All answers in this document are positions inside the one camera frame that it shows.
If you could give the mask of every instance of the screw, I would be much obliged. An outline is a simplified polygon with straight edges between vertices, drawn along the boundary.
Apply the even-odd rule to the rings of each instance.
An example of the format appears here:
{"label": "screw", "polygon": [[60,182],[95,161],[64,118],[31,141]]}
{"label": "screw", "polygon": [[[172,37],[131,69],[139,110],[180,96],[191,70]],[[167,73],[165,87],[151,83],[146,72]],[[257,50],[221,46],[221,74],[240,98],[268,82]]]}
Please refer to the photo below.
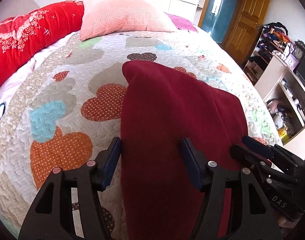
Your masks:
{"label": "screw", "polygon": [[210,167],[216,167],[217,166],[217,163],[216,162],[214,162],[214,161],[209,161],[208,162],[208,165],[210,166]]}
{"label": "screw", "polygon": [[56,168],[53,169],[54,174],[58,174],[60,171],[61,171],[60,167],[56,167]]}
{"label": "screw", "polygon": [[96,162],[94,160],[90,160],[90,161],[87,161],[87,166],[88,167],[92,167],[96,164]]}
{"label": "screw", "polygon": [[243,172],[244,174],[250,174],[250,169],[248,169],[248,168],[242,168],[242,172]]}

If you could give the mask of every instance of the maroon cloth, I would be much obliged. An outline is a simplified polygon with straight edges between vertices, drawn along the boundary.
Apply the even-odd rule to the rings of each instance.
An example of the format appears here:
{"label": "maroon cloth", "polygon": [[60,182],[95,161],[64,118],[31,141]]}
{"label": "maroon cloth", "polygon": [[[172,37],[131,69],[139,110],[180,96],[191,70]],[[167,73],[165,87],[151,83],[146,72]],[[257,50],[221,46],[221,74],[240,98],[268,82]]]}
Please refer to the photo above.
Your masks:
{"label": "maroon cloth", "polygon": [[[129,239],[187,240],[204,194],[190,182],[179,141],[189,137],[208,160],[239,170],[229,149],[248,135],[242,106],[234,95],[154,62],[129,61],[122,71],[129,83],[121,112]],[[226,201],[219,235],[229,218]]]}

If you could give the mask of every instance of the white bed sheet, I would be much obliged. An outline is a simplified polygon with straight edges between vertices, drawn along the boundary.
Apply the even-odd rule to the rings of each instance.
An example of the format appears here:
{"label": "white bed sheet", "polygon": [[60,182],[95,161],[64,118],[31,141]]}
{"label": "white bed sheet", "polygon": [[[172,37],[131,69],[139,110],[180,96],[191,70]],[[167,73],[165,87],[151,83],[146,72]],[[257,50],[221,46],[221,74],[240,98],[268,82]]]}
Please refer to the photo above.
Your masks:
{"label": "white bed sheet", "polygon": [[[65,45],[69,38],[75,33],[76,32],[70,33],[54,44],[37,52],[25,65],[19,68],[17,72],[15,72],[10,78],[6,80],[6,82],[0,87],[0,104],[4,103],[6,105],[6,111],[11,99],[13,98],[22,82],[24,82],[25,79],[30,76],[35,69],[39,68],[51,53]],[[3,115],[3,109],[3,107],[0,107],[0,119]]]}

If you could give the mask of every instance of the bed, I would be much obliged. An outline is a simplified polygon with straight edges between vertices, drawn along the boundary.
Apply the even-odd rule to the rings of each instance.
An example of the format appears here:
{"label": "bed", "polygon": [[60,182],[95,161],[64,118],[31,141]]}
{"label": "bed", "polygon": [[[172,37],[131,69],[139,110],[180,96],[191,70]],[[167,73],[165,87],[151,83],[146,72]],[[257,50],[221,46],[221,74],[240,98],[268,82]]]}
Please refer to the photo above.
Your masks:
{"label": "bed", "polygon": [[[0,219],[16,237],[54,167],[77,168],[120,136],[121,102],[127,88],[121,68],[129,60],[154,61],[237,96],[249,136],[282,145],[251,82],[199,28],[198,33],[112,33],[86,41],[80,41],[76,32],[49,53],[20,78],[11,77],[12,84],[17,82],[12,90],[6,85],[0,88],[0,102],[5,96],[9,102],[0,120]],[[99,197],[112,237],[127,239],[120,165],[112,184]],[[72,198],[76,233],[82,236],[76,191]]]}

